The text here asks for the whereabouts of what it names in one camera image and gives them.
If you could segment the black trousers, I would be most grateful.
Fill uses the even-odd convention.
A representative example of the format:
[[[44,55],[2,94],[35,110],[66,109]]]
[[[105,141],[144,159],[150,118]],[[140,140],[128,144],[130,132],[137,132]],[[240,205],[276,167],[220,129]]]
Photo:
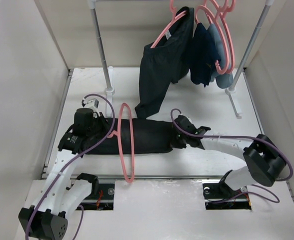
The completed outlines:
[[[93,127],[81,144],[83,152],[100,141],[110,129],[113,119],[107,118],[107,123],[94,122]],[[135,154],[169,153],[178,146],[173,125],[166,121],[134,118],[133,138]],[[88,152],[89,155],[118,155],[117,137],[106,138],[100,145]]]

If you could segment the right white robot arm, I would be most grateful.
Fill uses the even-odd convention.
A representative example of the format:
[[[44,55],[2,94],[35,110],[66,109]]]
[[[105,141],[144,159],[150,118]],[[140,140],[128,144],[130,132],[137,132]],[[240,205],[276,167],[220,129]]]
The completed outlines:
[[[213,204],[229,202],[248,194],[242,189],[249,185],[267,190],[281,180],[279,176],[285,167],[289,168],[288,178],[293,176],[291,163],[266,135],[221,135],[209,127],[196,128],[182,114],[171,120],[179,142],[193,148],[231,155],[245,162],[244,167],[226,172],[219,182],[203,185],[204,198]]]

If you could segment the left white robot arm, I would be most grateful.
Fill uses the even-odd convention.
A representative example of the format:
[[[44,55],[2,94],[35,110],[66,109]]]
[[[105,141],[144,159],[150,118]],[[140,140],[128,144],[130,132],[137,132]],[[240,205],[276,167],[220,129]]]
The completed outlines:
[[[73,124],[59,141],[54,165],[39,196],[18,214],[25,239],[63,239],[69,218],[80,203],[98,195],[99,181],[95,175],[82,173],[74,184],[70,180],[83,155],[106,139],[114,123],[93,109],[76,110]]]

